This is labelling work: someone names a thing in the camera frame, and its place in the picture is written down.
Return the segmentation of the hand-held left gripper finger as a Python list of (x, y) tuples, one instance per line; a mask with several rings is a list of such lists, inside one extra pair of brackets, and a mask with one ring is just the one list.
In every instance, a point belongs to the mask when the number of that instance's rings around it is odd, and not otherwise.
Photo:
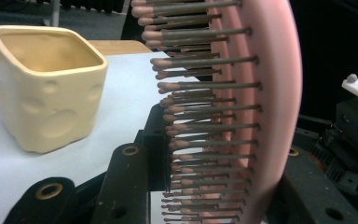
[(153, 105), (143, 131), (151, 191), (170, 190), (170, 137), (165, 132), (167, 123), (163, 119), (163, 115), (164, 108), (160, 105)]

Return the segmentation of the pink hairbrush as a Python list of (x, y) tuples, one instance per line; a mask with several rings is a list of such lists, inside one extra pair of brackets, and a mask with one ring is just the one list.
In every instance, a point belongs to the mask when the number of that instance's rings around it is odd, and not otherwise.
[(261, 224), (301, 101), (289, 0), (132, 0), (169, 137), (166, 224)]

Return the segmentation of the cream square ceramic cup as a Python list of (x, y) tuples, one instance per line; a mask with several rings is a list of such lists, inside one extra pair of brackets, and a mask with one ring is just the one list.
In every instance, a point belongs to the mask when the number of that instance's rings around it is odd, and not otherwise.
[(78, 33), (0, 25), (0, 119), (25, 151), (47, 153), (90, 134), (108, 61)]

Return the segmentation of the white table mat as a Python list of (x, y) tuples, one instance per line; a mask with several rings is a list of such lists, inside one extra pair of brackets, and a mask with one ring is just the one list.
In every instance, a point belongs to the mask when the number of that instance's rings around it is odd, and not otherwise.
[(161, 52), (109, 56), (96, 123), (90, 135), (47, 154), (18, 146), (0, 120), (0, 224), (22, 194), (48, 177), (71, 179), (79, 186), (105, 172), (113, 150), (134, 141), (149, 111), (159, 103), (150, 60)]

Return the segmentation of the white metal stand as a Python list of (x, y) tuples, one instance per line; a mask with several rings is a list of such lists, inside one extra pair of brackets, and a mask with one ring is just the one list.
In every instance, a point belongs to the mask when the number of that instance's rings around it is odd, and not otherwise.
[(53, 27), (59, 26), (60, 20), (60, 0), (51, 0), (51, 17), (50, 17), (50, 25)]

